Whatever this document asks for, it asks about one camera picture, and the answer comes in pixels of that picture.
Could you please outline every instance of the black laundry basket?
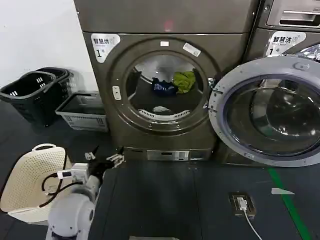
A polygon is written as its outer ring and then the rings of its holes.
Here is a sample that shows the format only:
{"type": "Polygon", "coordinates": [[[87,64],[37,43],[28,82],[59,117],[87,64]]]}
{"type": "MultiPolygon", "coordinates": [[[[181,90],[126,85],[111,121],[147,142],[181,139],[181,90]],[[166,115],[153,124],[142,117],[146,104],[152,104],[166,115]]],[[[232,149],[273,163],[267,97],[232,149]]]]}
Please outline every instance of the black laundry basket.
{"type": "Polygon", "coordinates": [[[68,97],[62,87],[72,73],[66,69],[44,67],[30,71],[0,89],[0,99],[10,103],[28,122],[49,126],[56,108],[68,97]]]}

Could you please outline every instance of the open washer door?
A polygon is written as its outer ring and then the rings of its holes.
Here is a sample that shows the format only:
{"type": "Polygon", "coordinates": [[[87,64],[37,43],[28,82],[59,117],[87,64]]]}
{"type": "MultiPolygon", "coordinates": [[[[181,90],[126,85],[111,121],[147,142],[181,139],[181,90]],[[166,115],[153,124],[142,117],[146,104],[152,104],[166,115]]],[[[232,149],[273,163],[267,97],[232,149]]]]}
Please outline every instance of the open washer door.
{"type": "Polygon", "coordinates": [[[320,63],[294,55],[247,62],[209,100],[210,122],[232,150],[279,167],[320,162],[320,63]]]}

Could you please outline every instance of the floor outlet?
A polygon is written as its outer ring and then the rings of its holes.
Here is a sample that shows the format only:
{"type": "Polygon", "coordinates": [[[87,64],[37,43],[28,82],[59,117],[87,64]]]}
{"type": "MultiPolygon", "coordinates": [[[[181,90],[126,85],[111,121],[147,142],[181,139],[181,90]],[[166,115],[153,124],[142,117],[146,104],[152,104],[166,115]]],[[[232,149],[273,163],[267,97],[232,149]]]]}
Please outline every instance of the floor outlet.
{"type": "Polygon", "coordinates": [[[237,198],[243,198],[247,202],[246,213],[248,217],[254,217],[256,215],[256,208],[251,197],[246,192],[230,192],[229,200],[232,207],[232,212],[238,217],[245,217],[244,211],[240,210],[237,198]]]}

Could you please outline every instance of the gray plastic basket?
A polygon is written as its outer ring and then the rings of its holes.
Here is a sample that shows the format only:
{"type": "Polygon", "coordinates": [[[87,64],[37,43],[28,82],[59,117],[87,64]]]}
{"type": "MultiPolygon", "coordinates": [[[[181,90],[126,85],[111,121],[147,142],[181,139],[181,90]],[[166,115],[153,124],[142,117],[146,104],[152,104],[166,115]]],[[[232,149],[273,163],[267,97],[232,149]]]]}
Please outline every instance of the gray plastic basket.
{"type": "Polygon", "coordinates": [[[75,130],[108,131],[106,112],[98,93],[73,93],[55,113],[75,130]]]}

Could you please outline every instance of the basket handle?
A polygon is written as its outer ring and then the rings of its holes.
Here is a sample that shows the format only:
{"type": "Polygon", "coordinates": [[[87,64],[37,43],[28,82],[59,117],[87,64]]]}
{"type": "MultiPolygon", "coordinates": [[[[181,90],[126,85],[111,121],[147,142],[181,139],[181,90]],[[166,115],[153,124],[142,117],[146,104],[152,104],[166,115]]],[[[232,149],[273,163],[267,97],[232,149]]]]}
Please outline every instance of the basket handle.
{"type": "MultiPolygon", "coordinates": [[[[22,75],[22,76],[18,79],[18,81],[19,81],[20,79],[22,79],[22,78],[30,75],[30,74],[45,74],[45,75],[49,75],[49,76],[52,78],[52,82],[50,82],[50,84],[48,84],[48,85],[45,86],[46,89],[43,91],[44,93],[47,92],[47,91],[53,86],[53,84],[55,84],[55,83],[57,82],[57,80],[58,80],[57,77],[56,77],[56,75],[54,75],[54,74],[51,73],[51,72],[46,72],[46,71],[29,71],[29,72],[25,73],[24,75],[22,75]]],[[[3,93],[3,92],[1,92],[1,91],[0,91],[0,96],[2,96],[2,97],[4,97],[4,98],[8,98],[8,97],[9,97],[10,99],[21,99],[21,98],[23,98],[23,97],[21,97],[21,96],[11,96],[11,95],[5,94],[5,93],[3,93]]]]}
{"type": "Polygon", "coordinates": [[[41,143],[37,146],[35,146],[34,148],[32,148],[32,151],[36,151],[38,148],[42,148],[42,147],[51,147],[51,148],[55,148],[56,145],[52,144],[52,143],[41,143]]]}

